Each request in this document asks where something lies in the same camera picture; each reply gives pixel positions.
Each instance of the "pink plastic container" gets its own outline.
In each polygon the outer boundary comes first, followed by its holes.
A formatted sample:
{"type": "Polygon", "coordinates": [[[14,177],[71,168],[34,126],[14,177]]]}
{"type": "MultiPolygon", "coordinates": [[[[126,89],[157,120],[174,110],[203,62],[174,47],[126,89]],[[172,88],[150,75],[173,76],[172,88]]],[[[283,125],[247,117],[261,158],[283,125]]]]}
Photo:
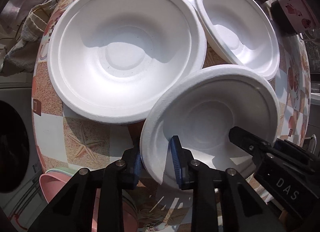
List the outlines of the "pink plastic container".
{"type": "MultiPolygon", "coordinates": [[[[61,188],[71,179],[70,176],[60,172],[49,172],[42,174],[39,179],[41,190],[46,201],[49,203],[61,188]]],[[[94,202],[92,232],[97,232],[98,208],[100,200],[100,189],[97,190],[94,202]]],[[[123,201],[123,220],[125,232],[136,232],[138,229],[138,218],[136,211],[123,201]]]]}

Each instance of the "washing machine door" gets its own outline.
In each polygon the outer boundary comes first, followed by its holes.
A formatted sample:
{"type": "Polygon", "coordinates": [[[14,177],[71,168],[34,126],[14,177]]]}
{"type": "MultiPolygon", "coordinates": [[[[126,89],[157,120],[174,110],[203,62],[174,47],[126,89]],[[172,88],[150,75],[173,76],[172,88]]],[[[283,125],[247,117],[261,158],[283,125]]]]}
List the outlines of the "washing machine door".
{"type": "Polygon", "coordinates": [[[27,130],[17,111],[0,101],[0,193],[8,193],[22,182],[29,162],[27,130]]]}

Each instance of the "white bowl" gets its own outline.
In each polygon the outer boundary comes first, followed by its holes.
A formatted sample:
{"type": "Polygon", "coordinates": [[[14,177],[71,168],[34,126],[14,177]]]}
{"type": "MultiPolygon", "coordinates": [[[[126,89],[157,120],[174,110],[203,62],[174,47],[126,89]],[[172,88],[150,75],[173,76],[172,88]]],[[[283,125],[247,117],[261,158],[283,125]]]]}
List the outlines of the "white bowl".
{"type": "Polygon", "coordinates": [[[148,173],[159,184],[178,188],[169,140],[210,168],[235,168],[245,178],[254,172],[251,156],[229,141],[239,126],[273,143],[279,103],[267,80],[239,65],[218,65],[193,73],[157,101],[144,123],[140,152],[148,173]]]}
{"type": "Polygon", "coordinates": [[[280,53],[273,27],[254,0],[195,0],[195,7],[215,52],[267,80],[278,68],[280,53]]]}
{"type": "Polygon", "coordinates": [[[76,0],[49,44],[50,80],[76,113],[145,119],[176,81],[200,70],[206,39],[187,0],[76,0]]]}

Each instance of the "red cable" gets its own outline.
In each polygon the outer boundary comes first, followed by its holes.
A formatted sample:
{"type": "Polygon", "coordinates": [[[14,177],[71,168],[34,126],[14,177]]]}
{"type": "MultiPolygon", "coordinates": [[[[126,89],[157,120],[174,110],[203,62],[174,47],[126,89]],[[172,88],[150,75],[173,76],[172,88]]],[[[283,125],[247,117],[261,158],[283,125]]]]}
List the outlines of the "red cable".
{"type": "Polygon", "coordinates": [[[19,219],[19,215],[18,215],[18,214],[15,214],[15,215],[14,215],[14,219],[16,220],[17,225],[18,225],[21,229],[23,229],[23,230],[25,230],[25,231],[28,230],[27,228],[25,228],[25,227],[23,227],[23,226],[20,225],[19,220],[18,220],[18,219],[19,219]]]}

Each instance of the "white lettering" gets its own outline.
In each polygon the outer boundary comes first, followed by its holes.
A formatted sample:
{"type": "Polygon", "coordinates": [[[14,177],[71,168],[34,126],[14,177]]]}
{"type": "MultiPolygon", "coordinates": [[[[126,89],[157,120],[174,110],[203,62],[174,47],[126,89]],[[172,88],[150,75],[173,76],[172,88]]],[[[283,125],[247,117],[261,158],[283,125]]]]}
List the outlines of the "white lettering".
{"type": "Polygon", "coordinates": [[[288,193],[289,193],[290,187],[291,187],[291,185],[289,185],[287,188],[285,188],[285,189],[283,190],[283,191],[285,191],[285,192],[287,193],[287,195],[288,195],[288,193]]]}
{"type": "Polygon", "coordinates": [[[284,183],[284,179],[280,178],[279,181],[277,182],[277,186],[281,187],[283,185],[283,183],[284,183]]]}
{"type": "Polygon", "coordinates": [[[295,200],[296,198],[297,198],[297,195],[299,194],[299,192],[296,190],[294,193],[293,193],[293,196],[294,197],[292,197],[291,196],[291,198],[293,199],[293,200],[295,200]]]}

